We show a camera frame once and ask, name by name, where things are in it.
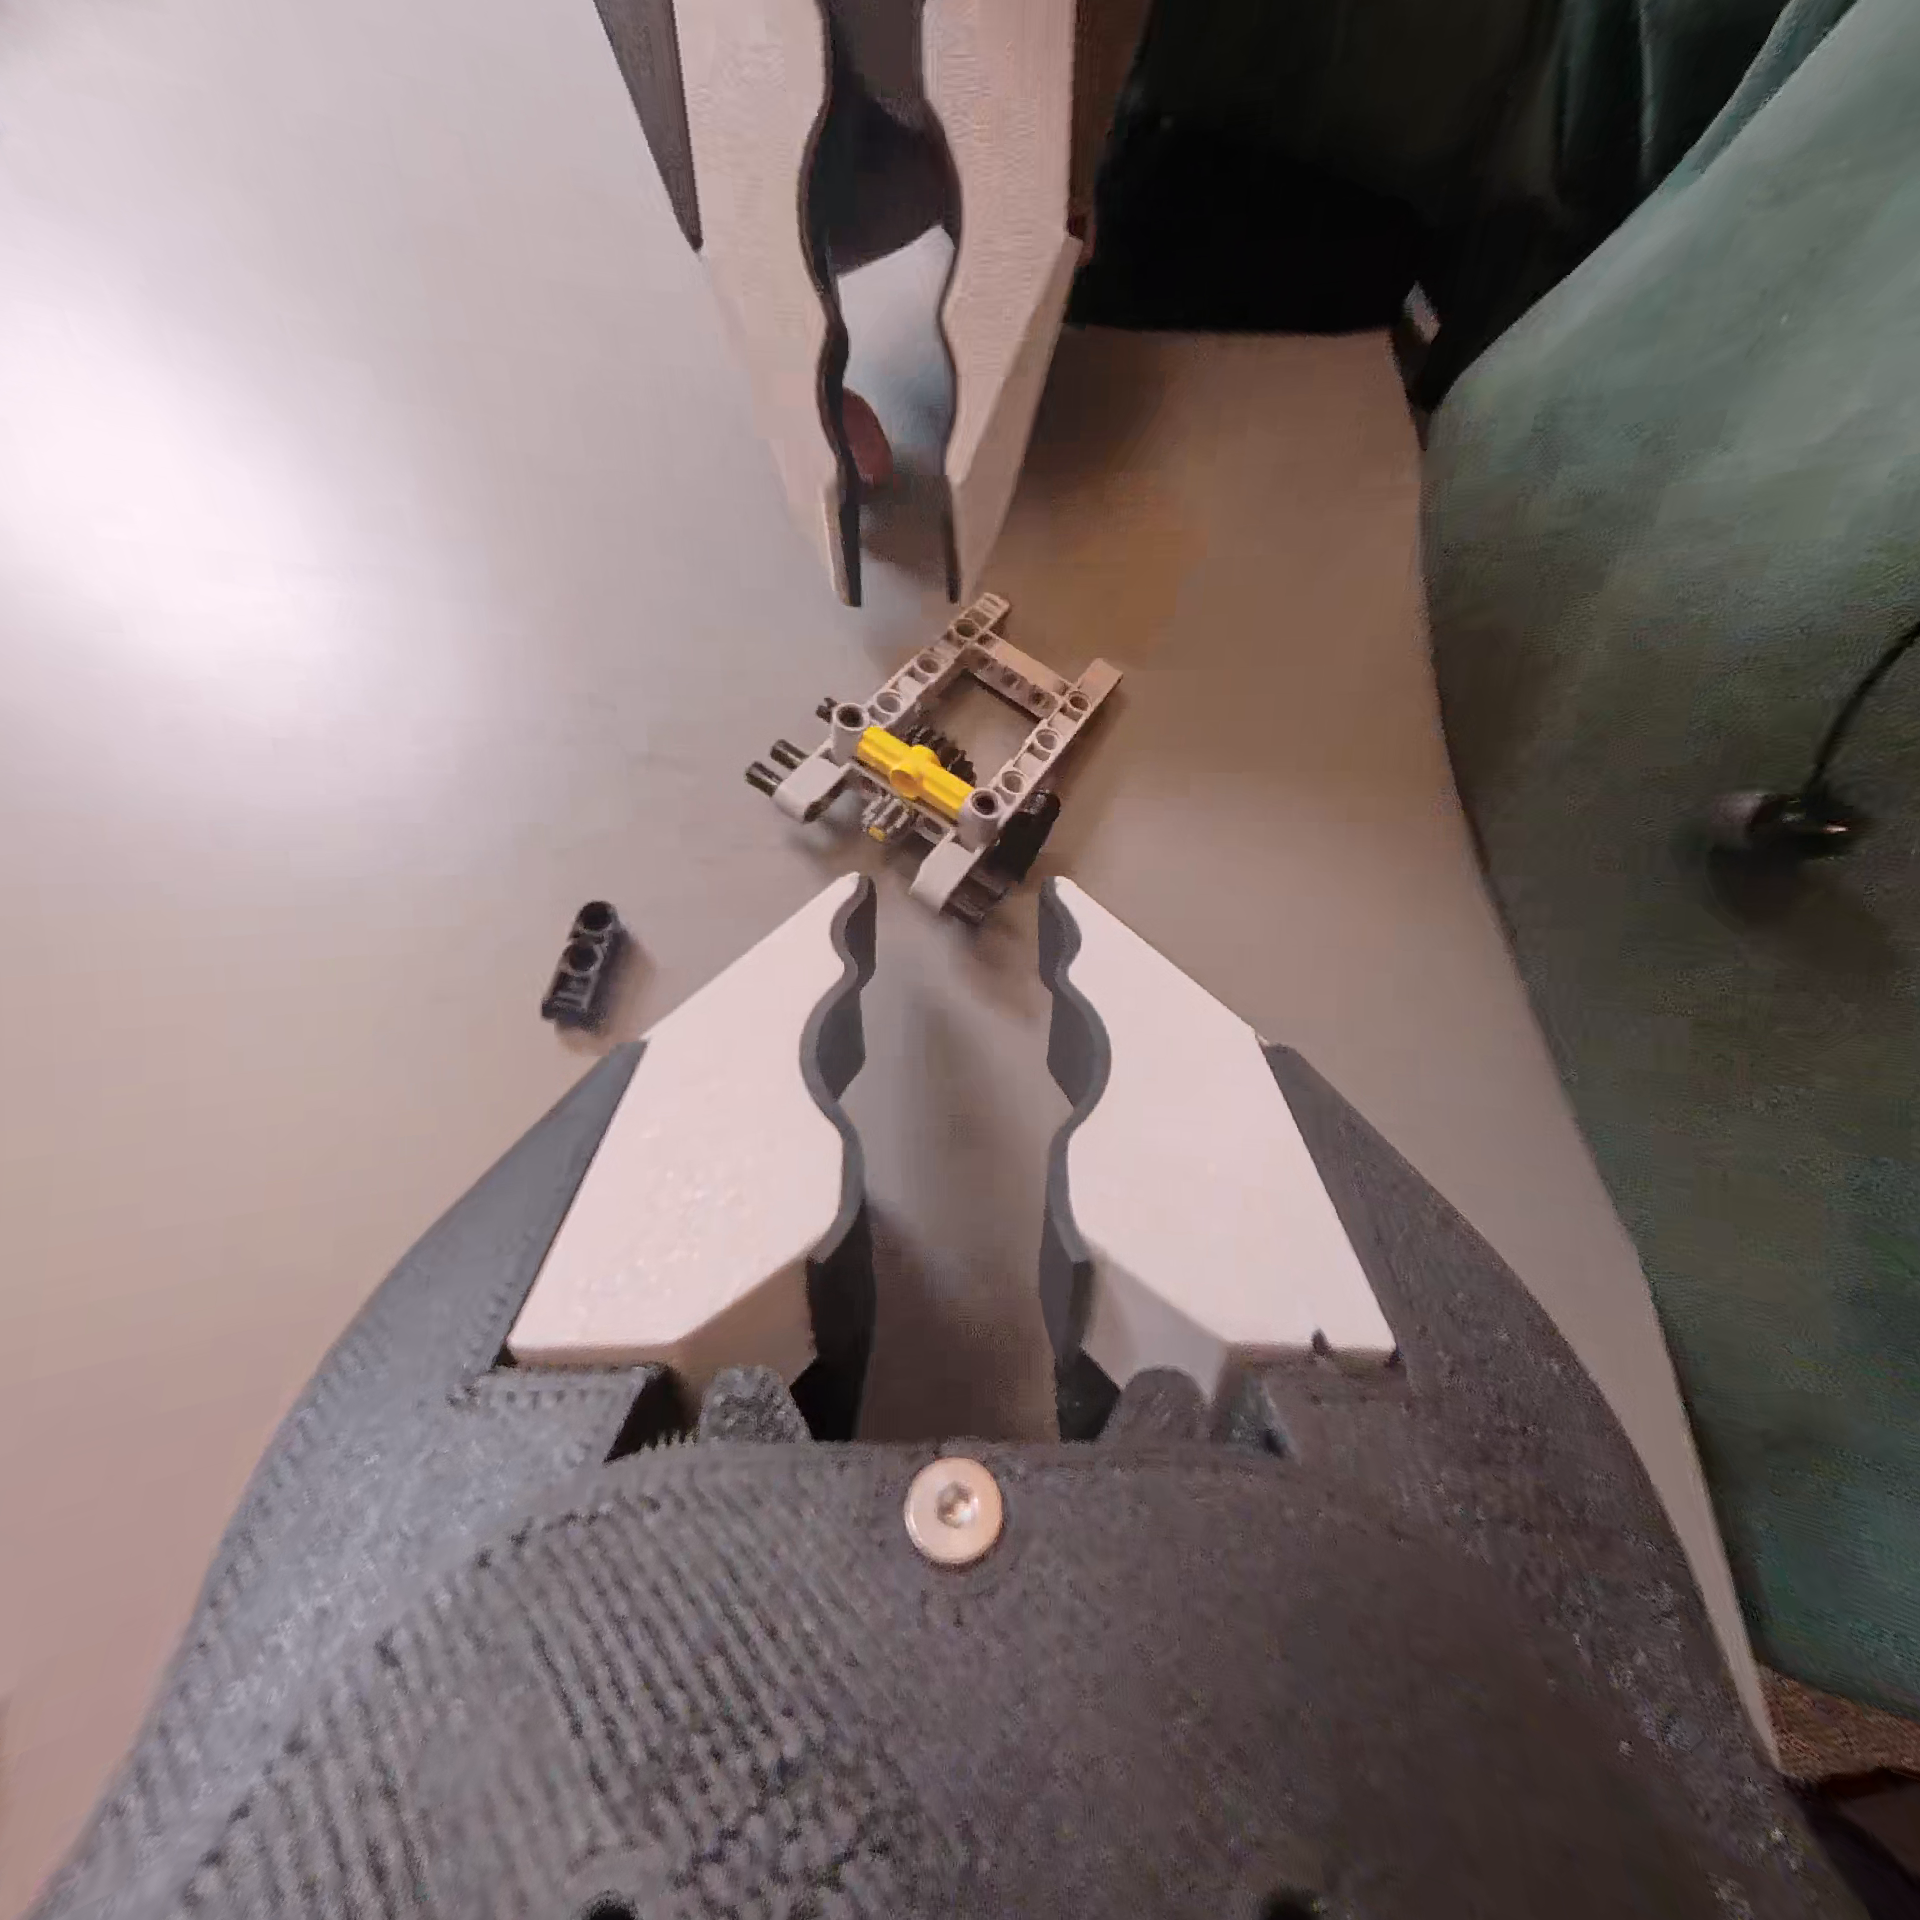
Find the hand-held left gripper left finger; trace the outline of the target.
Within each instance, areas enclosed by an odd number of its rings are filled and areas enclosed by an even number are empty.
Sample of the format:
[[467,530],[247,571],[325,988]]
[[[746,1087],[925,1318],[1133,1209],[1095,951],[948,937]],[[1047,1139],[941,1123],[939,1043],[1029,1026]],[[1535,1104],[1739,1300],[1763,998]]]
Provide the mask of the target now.
[[643,1036],[511,1324],[518,1369],[652,1366],[694,1402],[759,1367],[817,1438],[857,1434],[877,1283],[844,1097],[876,929],[874,881],[841,875]]

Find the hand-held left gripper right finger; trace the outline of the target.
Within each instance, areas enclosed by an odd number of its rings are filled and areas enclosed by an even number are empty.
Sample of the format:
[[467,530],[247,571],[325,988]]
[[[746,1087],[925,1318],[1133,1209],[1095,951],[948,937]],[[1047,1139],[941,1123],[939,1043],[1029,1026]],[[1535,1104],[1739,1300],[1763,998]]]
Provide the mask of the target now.
[[1274,1056],[1228,1003],[1073,881],[1039,887],[1047,1146],[1039,1305],[1060,1438],[1138,1380],[1220,1412],[1247,1377],[1398,1358]]

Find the grey yellow lego frame assembly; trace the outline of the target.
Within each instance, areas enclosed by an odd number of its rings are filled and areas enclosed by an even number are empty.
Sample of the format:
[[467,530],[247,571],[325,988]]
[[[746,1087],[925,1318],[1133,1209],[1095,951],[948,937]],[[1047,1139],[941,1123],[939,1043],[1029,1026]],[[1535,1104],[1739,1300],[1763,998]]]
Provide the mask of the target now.
[[[1060,771],[1122,684],[1106,659],[1075,680],[1006,635],[1010,603],[982,593],[860,703],[819,704],[823,740],[786,738],[746,780],[781,816],[812,826],[855,799],[860,831],[883,848],[919,848],[910,897],[925,913],[979,929],[1034,871],[1060,819]],[[943,727],[964,688],[1027,720],[1021,740],[985,774]]]

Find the person's green sweater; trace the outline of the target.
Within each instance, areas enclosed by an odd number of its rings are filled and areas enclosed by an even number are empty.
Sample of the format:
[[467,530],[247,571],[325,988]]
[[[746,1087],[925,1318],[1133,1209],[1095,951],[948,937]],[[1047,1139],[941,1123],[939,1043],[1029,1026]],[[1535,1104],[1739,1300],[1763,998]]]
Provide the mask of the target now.
[[1746,1636],[1915,1715],[1915,6],[1147,6],[1073,318],[1423,296],[1454,780]]

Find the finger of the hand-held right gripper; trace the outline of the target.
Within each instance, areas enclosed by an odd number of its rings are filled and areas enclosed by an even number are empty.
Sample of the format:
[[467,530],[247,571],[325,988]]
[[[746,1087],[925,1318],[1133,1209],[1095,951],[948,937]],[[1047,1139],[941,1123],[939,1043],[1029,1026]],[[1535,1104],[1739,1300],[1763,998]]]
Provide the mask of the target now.
[[860,603],[857,467],[844,420],[847,329],[812,188],[831,106],[814,3],[679,3],[702,258],[786,505],[834,594]]
[[939,335],[948,596],[982,583],[1081,254],[1070,234],[1073,3],[930,3],[921,81],[955,204]]

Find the black lego connector piece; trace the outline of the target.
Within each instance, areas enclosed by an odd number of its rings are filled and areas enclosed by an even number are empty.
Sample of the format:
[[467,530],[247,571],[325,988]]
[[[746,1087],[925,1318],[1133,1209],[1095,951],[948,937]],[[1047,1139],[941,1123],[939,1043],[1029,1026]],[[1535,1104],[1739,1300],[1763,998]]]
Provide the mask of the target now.
[[545,988],[539,1018],[561,1032],[601,1032],[626,972],[631,950],[631,932],[611,900],[595,899],[582,903]]

